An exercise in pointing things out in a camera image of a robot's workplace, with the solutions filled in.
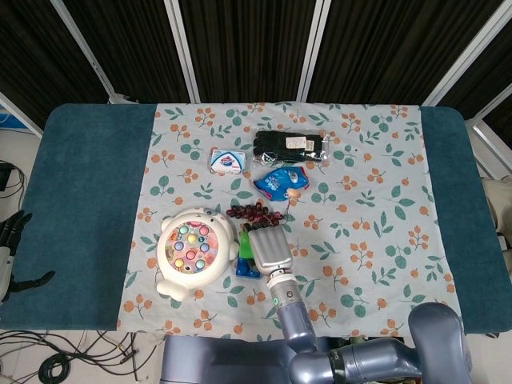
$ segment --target black package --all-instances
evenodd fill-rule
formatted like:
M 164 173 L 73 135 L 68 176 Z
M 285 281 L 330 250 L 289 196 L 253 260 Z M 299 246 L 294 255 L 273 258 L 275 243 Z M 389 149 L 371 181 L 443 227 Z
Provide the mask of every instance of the black package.
M 259 130 L 254 137 L 253 154 L 265 165 L 320 162 L 326 159 L 325 144 L 319 134 Z

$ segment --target cable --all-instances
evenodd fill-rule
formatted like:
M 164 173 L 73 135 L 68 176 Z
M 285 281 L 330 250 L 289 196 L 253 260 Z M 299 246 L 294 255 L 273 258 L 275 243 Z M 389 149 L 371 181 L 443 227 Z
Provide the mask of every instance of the cable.
M 11 376 L 7 376 L 5 374 L 0 374 L 0 378 L 6 378 L 7 380 L 10 380 L 11 384 L 21 384 L 18 380 L 15 378 L 12 378 Z
M 41 340 L 44 340 L 47 335 L 48 335 L 48 331 L 45 332 L 45 334 L 42 336 Z M 36 346 L 37 344 L 39 344 L 41 342 L 41 340 L 39 340 L 37 342 L 32 342 L 26 346 L 20 346 L 19 348 L 14 348 L 13 350 L 8 350 L 7 352 L 0 354 L 0 358 L 3 358 L 4 356 L 6 356 L 8 354 L 12 354 L 13 352 L 17 352 L 19 350 L 24 350 L 25 348 L 28 348 L 29 346 Z
M 80 340 L 78 340 L 77 349 L 80 349 L 80 344 L 82 344 L 84 334 L 86 334 L 86 330 L 82 331 L 82 336 L 80 336 Z
M 20 343 L 20 342 L 25 342 L 25 340 L 29 340 L 32 342 L 32 344 L 30 346 L 39 344 L 40 346 L 47 346 L 56 352 L 56 354 L 53 354 L 48 359 L 46 359 L 43 362 L 43 364 L 41 364 L 39 370 L 37 370 L 31 374 L 25 375 L 21 378 L 18 378 L 18 379 L 10 378 L 16 384 L 24 384 L 24 383 L 28 382 L 29 380 L 31 380 L 36 375 L 39 377 L 39 380 L 44 384 L 59 384 L 69 374 L 70 362 L 75 359 L 83 361 L 86 364 L 97 366 L 100 369 L 107 372 L 108 374 L 112 374 L 115 376 L 127 376 L 130 374 L 133 374 L 137 381 L 138 380 L 137 372 L 141 368 L 143 368 L 145 364 L 148 363 L 148 361 L 151 359 L 154 352 L 156 351 L 158 345 L 153 347 L 153 349 L 151 350 L 151 352 L 149 353 L 147 358 L 144 360 L 144 362 L 142 362 L 142 364 L 140 366 L 136 366 L 135 359 L 134 359 L 134 355 L 138 352 L 134 348 L 134 341 L 136 338 L 136 334 L 130 335 L 130 344 L 127 347 L 124 347 L 123 343 L 129 334 L 125 334 L 124 338 L 120 341 L 120 343 L 115 344 L 115 342 L 112 342 L 105 337 L 106 333 L 107 333 L 106 331 L 103 333 L 98 332 L 98 337 L 84 351 L 80 351 L 79 348 L 75 344 L 73 344 L 69 339 L 67 339 L 59 334 L 52 334 L 48 331 L 44 335 L 38 334 L 38 333 L 32 332 L 32 331 L 22 331 L 22 330 L 4 331 L 4 332 L 0 333 L 0 345 L 15 344 L 15 343 Z M 80 345 L 80 342 L 82 341 L 83 336 L 84 336 L 84 333 L 82 333 L 82 336 L 81 336 L 81 339 L 80 339 L 78 345 Z M 72 352 L 65 351 L 62 348 L 56 346 L 55 344 L 53 344 L 52 342 L 50 342 L 48 340 L 48 337 L 55 337 L 55 338 L 59 338 L 59 339 L 63 340 L 64 342 L 66 342 L 66 344 L 71 346 Z M 7 339 L 12 339 L 12 338 L 19 339 L 19 340 L 15 341 L 15 342 L 7 341 Z M 89 350 L 91 350 L 91 348 L 94 345 L 96 345 L 100 340 L 103 340 L 103 341 L 111 344 L 114 348 L 112 348 L 111 350 L 109 350 L 103 354 L 95 354 L 95 355 L 88 354 L 87 352 Z M 128 349 L 131 349 L 131 352 L 129 354 L 126 354 L 126 351 Z M 116 350 L 120 350 L 121 353 L 112 355 L 112 353 L 115 352 Z M 119 359 L 121 356 L 124 356 L 121 359 L 121 361 L 114 362 L 114 360 Z M 132 360 L 132 367 L 133 367 L 132 370 L 130 370 L 128 372 L 115 372 L 110 369 L 112 366 L 122 365 L 128 359 Z M 52 369 L 56 368 L 58 366 L 60 366 L 62 368 L 62 372 L 59 375 L 54 377 L 52 375 Z
M 15 133 L 17 133 L 17 134 L 31 134 L 31 135 L 33 135 L 33 136 L 34 136 L 34 134 L 33 134 L 33 133 L 31 133 L 31 132 L 22 132 L 22 131 L 20 131 L 20 130 L 9 130 L 9 131 L 10 131 L 10 132 L 15 132 Z
M 134 341 L 135 341 L 135 336 L 136 334 L 131 334 L 130 335 L 130 338 L 131 338 L 131 366 L 134 368 L 134 379 L 135 379 L 135 382 L 138 382 L 138 377 L 137 377 L 137 371 L 135 369 L 135 348 L 134 348 Z
M 6 162 L 5 160 L 0 160 L 0 162 L 2 162 L 4 164 L 10 164 L 13 168 L 15 168 L 18 171 L 19 181 L 16 184 L 14 184 L 13 186 L 17 186 L 18 184 L 21 184 L 20 187 L 17 188 L 15 192 L 13 192 L 11 194 L 8 194 L 7 196 L 0 196 L 0 198 L 10 198 L 11 196 L 14 196 L 19 191 L 21 191 L 21 193 L 19 195 L 19 199 L 18 199 L 18 210 L 20 210 L 22 208 L 22 197 L 23 197 L 23 195 L 25 193 L 25 180 L 26 180 L 26 176 L 23 173 L 23 171 L 20 170 L 15 164 L 13 164 L 11 162 Z
M 57 376 L 53 376 L 53 369 L 60 366 L 62 370 Z M 42 362 L 39 367 L 38 377 L 42 384 L 60 384 L 70 374 L 70 360 L 65 354 L 54 354 Z

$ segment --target black curtain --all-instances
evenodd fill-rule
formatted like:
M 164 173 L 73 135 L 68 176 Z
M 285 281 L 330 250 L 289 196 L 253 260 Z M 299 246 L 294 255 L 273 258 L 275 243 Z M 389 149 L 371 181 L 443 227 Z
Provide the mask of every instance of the black curtain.
M 48 0 L 0 0 L 0 90 L 44 129 L 67 102 L 108 96 Z
M 503 27 L 439 105 L 452 106 L 464 118 L 473 118 L 511 83 L 512 21 Z
M 421 104 L 502 0 L 333 0 L 308 102 Z
M 483 121 L 512 149 L 512 96 L 493 109 Z
M 65 0 L 115 91 L 190 102 L 162 0 Z
M 314 0 L 182 0 L 202 102 L 295 100 Z

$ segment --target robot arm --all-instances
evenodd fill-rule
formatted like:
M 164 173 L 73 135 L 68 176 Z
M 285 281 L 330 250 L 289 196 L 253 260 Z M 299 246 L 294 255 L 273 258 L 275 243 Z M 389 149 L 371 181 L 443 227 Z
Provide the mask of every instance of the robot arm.
M 32 214 L 25 214 L 20 210 L 4 222 L 0 222 L 0 302 L 7 300 L 11 292 L 20 292 L 46 284 L 55 274 L 54 271 L 50 271 L 37 280 L 14 282 L 14 256 L 22 238 L 23 228 L 31 218 Z
M 280 226 L 249 232 L 259 271 L 267 285 L 287 345 L 297 355 L 290 363 L 293 384 L 364 383 L 402 377 L 423 377 L 425 384 L 469 384 L 471 360 L 462 324 L 448 306 L 431 302 L 415 307 L 409 328 L 416 349 L 393 338 L 318 351 L 307 309 L 291 273 L 293 258 Z

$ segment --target black cable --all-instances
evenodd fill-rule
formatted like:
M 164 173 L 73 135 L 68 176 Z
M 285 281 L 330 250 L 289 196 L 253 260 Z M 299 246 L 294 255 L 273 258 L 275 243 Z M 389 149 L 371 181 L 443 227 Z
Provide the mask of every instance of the black cable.
M 80 348 L 80 344 L 82 344 L 82 340 L 83 340 L 83 337 L 84 337 L 85 334 L 86 334 L 86 331 L 83 330 L 82 331 L 82 336 L 80 336 L 80 340 L 78 340 L 77 348 Z
M 135 370 L 135 348 L 134 348 L 134 341 L 135 341 L 135 336 L 136 334 L 131 334 L 130 335 L 130 338 L 131 338 L 131 366 L 134 368 L 134 379 L 135 379 L 135 382 L 138 382 L 138 377 L 137 377 L 137 371 Z
M 32 134 L 31 132 L 22 132 L 20 130 L 9 130 L 10 132 L 16 132 L 17 134 L 31 134 L 34 136 L 34 134 Z
M 60 366 L 62 370 L 54 376 L 53 369 Z M 70 360 L 65 354 L 54 354 L 42 362 L 39 367 L 38 377 L 42 384 L 60 384 L 70 374 Z
M 20 187 L 17 188 L 15 192 L 13 192 L 12 194 L 8 194 L 7 196 L 0 196 L 0 198 L 10 198 L 11 196 L 14 196 L 19 191 L 21 191 L 21 193 L 19 195 L 19 199 L 18 199 L 18 209 L 20 210 L 22 208 L 22 197 L 23 197 L 23 195 L 25 193 L 25 180 L 26 180 L 26 176 L 23 173 L 23 171 L 20 170 L 15 164 L 13 164 L 11 162 L 6 162 L 5 160 L 0 160 L 0 162 L 2 162 L 4 164 L 10 164 L 13 168 L 15 168 L 18 171 L 18 179 L 19 179 L 19 181 L 16 184 L 14 184 L 13 186 L 17 186 L 18 184 L 21 184 Z
M 71 348 L 73 348 L 74 352 L 68 352 L 68 351 L 62 350 L 61 348 L 59 348 L 58 346 L 56 346 L 52 342 L 48 341 L 47 339 L 42 339 L 42 335 L 41 334 L 38 334 L 38 333 L 32 332 L 32 331 L 19 331 L 19 330 L 4 331 L 4 332 L 0 333 L 0 345 L 16 343 L 16 342 L 2 342 L 2 341 L 6 340 L 8 338 L 19 338 L 21 340 L 36 341 L 36 342 L 38 342 L 39 345 L 47 346 L 47 347 L 51 348 L 52 350 L 54 350 L 56 352 L 56 354 L 52 355 L 50 358 L 48 358 L 47 360 L 45 360 L 43 362 L 42 366 L 40 367 L 40 370 L 35 371 L 32 374 L 28 374 L 26 376 L 23 376 L 22 378 L 17 379 L 17 381 L 19 382 L 20 380 L 23 380 L 24 378 L 27 378 L 25 381 L 20 382 L 21 384 L 24 384 L 25 382 L 28 382 L 29 380 L 31 380 L 37 374 L 42 374 L 42 377 L 44 379 L 54 380 L 54 381 L 44 382 L 45 384 L 47 384 L 47 383 L 48 384 L 58 384 L 60 381 L 55 381 L 55 380 L 57 380 L 60 375 L 58 375 L 57 377 L 53 377 L 51 375 L 51 370 L 53 368 L 57 367 L 57 366 L 61 366 L 62 367 L 62 372 L 64 370 L 67 370 L 68 374 L 69 374 L 69 368 L 70 368 L 69 367 L 69 365 L 70 365 L 69 363 L 72 360 L 74 360 L 74 359 L 78 359 L 78 360 L 83 361 L 83 362 L 85 362 L 87 364 L 90 364 L 90 365 L 98 366 L 100 369 L 104 370 L 108 374 L 112 374 L 112 375 L 115 375 L 115 376 L 127 376 L 127 375 L 130 375 L 130 374 L 133 374 L 136 377 L 136 380 L 137 380 L 138 379 L 137 372 L 141 368 L 143 368 L 145 364 L 148 363 L 148 361 L 151 359 L 151 357 L 153 356 L 154 352 L 156 351 L 157 346 L 153 347 L 153 349 L 151 350 L 151 352 L 147 356 L 146 360 L 144 360 L 144 362 L 140 366 L 136 366 L 135 360 L 134 360 L 134 355 L 137 352 L 137 350 L 134 348 L 134 340 L 136 338 L 136 335 L 132 334 L 130 336 L 130 339 L 131 339 L 130 344 L 128 345 L 128 347 L 125 348 L 124 351 L 122 351 L 120 354 L 118 354 L 116 356 L 108 357 L 108 355 L 112 354 L 115 350 L 120 350 L 121 349 L 119 347 L 119 345 L 122 345 L 122 343 L 128 337 L 128 334 L 125 335 L 123 340 L 118 345 L 115 345 L 115 343 L 110 342 L 109 340 L 107 340 L 104 337 L 105 334 L 106 334 L 106 332 L 103 332 L 102 334 L 98 332 L 98 338 L 96 338 L 94 340 L 94 342 L 92 342 L 91 345 L 85 351 L 83 351 L 83 352 L 81 352 L 76 347 L 75 344 L 73 344 L 67 338 L 65 338 L 65 337 L 63 337 L 61 335 L 46 333 L 46 337 L 47 338 L 49 336 L 53 336 L 53 337 L 60 338 L 63 341 L 65 341 L 69 346 L 71 346 Z M 87 352 L 99 340 L 107 341 L 109 344 L 113 345 L 114 348 L 109 350 L 108 352 L 106 352 L 104 354 L 97 354 L 97 355 L 90 355 L 90 354 L 88 354 Z M 126 355 L 126 351 L 128 349 L 131 349 L 131 352 L 130 352 L 130 354 Z M 62 357 L 57 358 L 58 355 L 63 355 L 64 357 L 66 357 L 66 360 L 64 360 Z M 110 370 L 111 366 L 120 366 L 121 364 L 123 364 L 124 363 L 124 361 L 123 361 L 124 359 L 122 359 L 121 362 L 117 362 L 117 363 L 114 363 L 114 364 L 105 364 L 104 363 L 104 362 L 110 362 L 113 359 L 121 357 L 122 355 L 125 355 L 124 358 L 129 357 L 129 358 L 132 359 L 133 369 L 131 371 L 129 371 L 129 372 L 114 372 L 114 371 Z

